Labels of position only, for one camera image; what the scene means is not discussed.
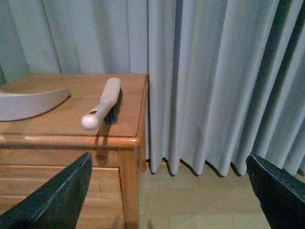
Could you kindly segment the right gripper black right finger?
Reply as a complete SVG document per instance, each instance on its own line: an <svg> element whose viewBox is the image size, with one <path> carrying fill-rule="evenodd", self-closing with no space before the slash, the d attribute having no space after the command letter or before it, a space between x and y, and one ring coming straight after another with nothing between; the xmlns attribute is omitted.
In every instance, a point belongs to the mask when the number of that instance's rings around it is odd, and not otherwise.
<svg viewBox="0 0 305 229"><path fill-rule="evenodd" d="M305 227L305 184L288 172L251 153L247 174L272 229Z"/></svg>

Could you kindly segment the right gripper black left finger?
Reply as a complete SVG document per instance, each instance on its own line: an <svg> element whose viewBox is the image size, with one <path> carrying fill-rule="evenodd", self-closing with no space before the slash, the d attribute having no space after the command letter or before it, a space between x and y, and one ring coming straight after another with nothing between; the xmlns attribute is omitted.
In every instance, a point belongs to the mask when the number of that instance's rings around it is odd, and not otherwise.
<svg viewBox="0 0 305 229"><path fill-rule="evenodd" d="M87 152L23 201L1 214L2 229L76 228L92 175Z"/></svg>

